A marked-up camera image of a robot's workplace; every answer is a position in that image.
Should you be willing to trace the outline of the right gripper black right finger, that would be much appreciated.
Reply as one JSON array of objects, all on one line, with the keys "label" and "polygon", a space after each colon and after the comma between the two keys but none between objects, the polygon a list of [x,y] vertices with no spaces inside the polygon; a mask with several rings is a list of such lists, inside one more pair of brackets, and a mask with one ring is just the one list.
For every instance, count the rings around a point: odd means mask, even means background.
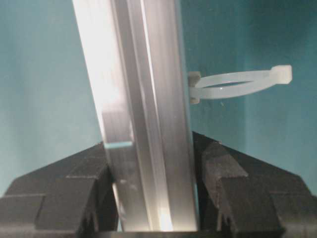
[{"label": "right gripper black right finger", "polygon": [[193,133],[200,228],[222,236],[314,236],[317,198],[299,176]]}]

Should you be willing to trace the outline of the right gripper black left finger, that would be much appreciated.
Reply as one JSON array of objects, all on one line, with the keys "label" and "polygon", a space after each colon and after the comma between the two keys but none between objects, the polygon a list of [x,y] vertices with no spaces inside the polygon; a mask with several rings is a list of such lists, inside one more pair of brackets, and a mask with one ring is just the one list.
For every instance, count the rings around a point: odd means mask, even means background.
[{"label": "right gripper black left finger", "polygon": [[89,236],[117,226],[102,143],[17,177],[0,199],[3,236]]}]

